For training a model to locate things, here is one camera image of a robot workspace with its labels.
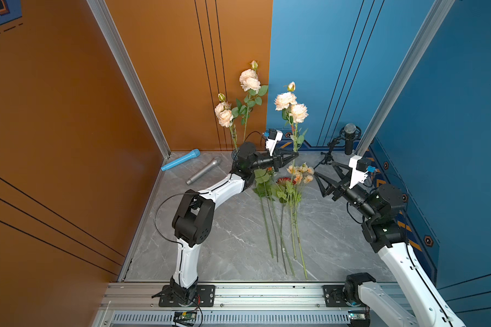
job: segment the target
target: mounting plate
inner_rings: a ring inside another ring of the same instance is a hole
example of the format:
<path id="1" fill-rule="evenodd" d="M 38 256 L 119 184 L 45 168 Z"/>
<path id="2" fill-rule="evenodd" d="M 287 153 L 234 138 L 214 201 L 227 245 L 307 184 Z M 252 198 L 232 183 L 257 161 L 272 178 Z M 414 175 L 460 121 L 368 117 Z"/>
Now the mounting plate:
<path id="1" fill-rule="evenodd" d="M 169 287 L 169 285 L 164 285 L 162 290 Z M 201 308 L 203 307 L 212 307 L 215 304 L 215 285 L 197 285 L 196 286 L 196 298 L 200 295 L 200 304 Z M 160 302 L 158 303 L 159 307 L 180 307 L 180 308 L 196 308 L 195 304 L 191 305 L 180 305 L 177 301 L 177 298 L 173 294 L 162 295 L 160 297 Z"/>
<path id="2" fill-rule="evenodd" d="M 328 308 L 352 308 L 343 296 L 343 285 L 323 285 L 324 299 Z"/>

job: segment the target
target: artificial flower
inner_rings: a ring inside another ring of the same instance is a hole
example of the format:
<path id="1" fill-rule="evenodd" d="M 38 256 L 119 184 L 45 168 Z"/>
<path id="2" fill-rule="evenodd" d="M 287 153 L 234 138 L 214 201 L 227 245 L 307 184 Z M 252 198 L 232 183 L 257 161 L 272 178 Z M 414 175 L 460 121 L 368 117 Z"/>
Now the artificial flower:
<path id="1" fill-rule="evenodd" d="M 238 81 L 240 81 L 241 84 L 244 84 L 244 81 L 249 77 L 258 79 L 258 75 L 256 75 L 256 72 L 253 69 L 247 69 L 240 74 Z"/>
<path id="2" fill-rule="evenodd" d="M 312 175 L 307 175 L 305 178 L 304 178 L 304 184 L 307 184 L 309 183 L 310 181 L 314 180 L 313 176 Z"/>
<path id="3" fill-rule="evenodd" d="M 215 107 L 215 114 L 218 116 L 222 111 L 228 110 L 231 108 L 231 104 L 229 102 L 220 102 L 216 107 Z"/>
<path id="4" fill-rule="evenodd" d="M 289 178 L 289 177 L 280 177 L 278 180 L 276 180 L 276 183 L 278 185 L 285 185 L 285 182 L 290 181 L 290 180 L 291 180 L 291 178 Z"/>
<path id="5" fill-rule="evenodd" d="M 304 104 L 293 105 L 289 115 L 293 116 L 294 122 L 304 122 L 304 119 L 308 116 L 307 107 Z"/>
<path id="6" fill-rule="evenodd" d="M 220 113 L 217 114 L 218 117 L 218 123 L 222 127 L 229 127 L 231 126 L 231 121 L 233 121 L 233 114 L 231 113 L 230 110 L 223 110 Z"/>
<path id="7" fill-rule="evenodd" d="M 291 92 L 279 94 L 275 99 L 276 110 L 282 110 L 289 107 L 289 105 L 296 105 L 296 96 Z"/>
<path id="8" fill-rule="evenodd" d="M 258 93 L 258 90 L 260 89 L 260 81 L 254 77 L 248 77 L 240 84 L 240 86 L 242 86 L 244 91 L 254 89 Z"/>
<path id="9" fill-rule="evenodd" d="M 302 180 L 302 174 L 298 174 L 295 176 L 295 178 L 293 179 L 293 184 L 297 184 L 297 183 L 300 183 L 300 181 Z"/>
<path id="10" fill-rule="evenodd" d="M 305 162 L 302 164 L 302 166 L 298 167 L 298 171 L 301 173 L 307 172 L 307 169 L 308 169 L 308 166 L 306 165 Z"/>
<path id="11" fill-rule="evenodd" d="M 288 173 L 290 173 L 291 175 L 295 175 L 295 174 L 296 174 L 296 173 L 298 173 L 298 172 L 299 172 L 299 171 L 298 171 L 298 168 L 293 167 L 293 165 L 290 165 L 290 166 L 288 167 Z"/>

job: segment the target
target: microphone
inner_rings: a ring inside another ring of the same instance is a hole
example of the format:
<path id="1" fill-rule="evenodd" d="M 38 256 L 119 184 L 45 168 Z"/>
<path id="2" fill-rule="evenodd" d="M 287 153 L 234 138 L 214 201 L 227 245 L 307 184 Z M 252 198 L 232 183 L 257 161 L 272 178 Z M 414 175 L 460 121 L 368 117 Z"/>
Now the microphone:
<path id="1" fill-rule="evenodd" d="M 222 157 L 221 156 L 214 157 L 213 160 L 211 160 L 210 163 L 208 163 L 202 169 L 200 169 L 198 172 L 196 172 L 193 176 L 191 176 L 191 178 L 189 178 L 188 180 L 186 180 L 185 183 L 187 185 L 191 185 L 194 181 L 196 181 L 197 179 L 199 179 L 200 177 L 202 177 L 203 174 L 207 173 L 208 171 L 210 171 L 214 167 L 218 166 L 221 162 L 222 162 Z"/>
<path id="2" fill-rule="evenodd" d="M 192 159 L 192 158 L 196 158 L 200 155 L 200 151 L 198 149 L 194 149 L 192 150 L 190 153 L 184 155 L 184 156 L 181 156 L 180 158 L 176 159 L 176 160 L 173 160 L 171 161 L 170 163 L 168 163 L 167 165 L 164 165 L 161 170 L 162 171 L 166 171 L 170 168 L 173 168 L 177 165 L 180 165 L 181 163 L 183 162 L 186 162 L 187 160 L 189 159 Z"/>
<path id="3" fill-rule="evenodd" d="M 344 153 L 347 155 L 353 154 L 353 141 L 356 138 L 355 132 L 357 131 L 357 127 L 353 123 L 348 123 L 344 127 L 344 132 L 346 133 L 346 146 Z"/>

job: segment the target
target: black microphone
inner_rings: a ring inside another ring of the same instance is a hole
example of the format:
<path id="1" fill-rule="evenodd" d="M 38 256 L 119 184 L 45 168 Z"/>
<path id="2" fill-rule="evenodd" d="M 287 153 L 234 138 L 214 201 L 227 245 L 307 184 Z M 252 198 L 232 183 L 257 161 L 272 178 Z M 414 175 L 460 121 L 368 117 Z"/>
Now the black microphone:
<path id="1" fill-rule="evenodd" d="M 351 155 L 353 153 L 353 141 L 356 138 L 356 131 L 357 127 L 351 122 L 344 127 L 344 132 L 346 133 L 346 147 L 344 153 L 347 155 Z"/>

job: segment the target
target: blue microphone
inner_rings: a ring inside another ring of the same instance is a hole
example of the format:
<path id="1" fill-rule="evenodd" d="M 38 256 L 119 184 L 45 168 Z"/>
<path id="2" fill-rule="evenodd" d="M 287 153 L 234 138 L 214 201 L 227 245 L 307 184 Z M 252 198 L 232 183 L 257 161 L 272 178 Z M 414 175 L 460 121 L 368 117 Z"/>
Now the blue microphone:
<path id="1" fill-rule="evenodd" d="M 167 165 L 164 165 L 161 169 L 162 169 L 162 171 L 166 171 L 169 168 L 173 168 L 173 167 L 175 167 L 177 165 L 180 165 L 181 163 L 183 163 L 183 162 L 185 162 L 185 161 L 187 161 L 189 159 L 196 158 L 199 155 L 200 155 L 200 151 L 198 149 L 194 149 L 190 153 L 188 153 L 188 154 L 186 154 L 184 156 L 181 156 L 180 158 L 178 158 L 176 160 L 171 161 Z"/>

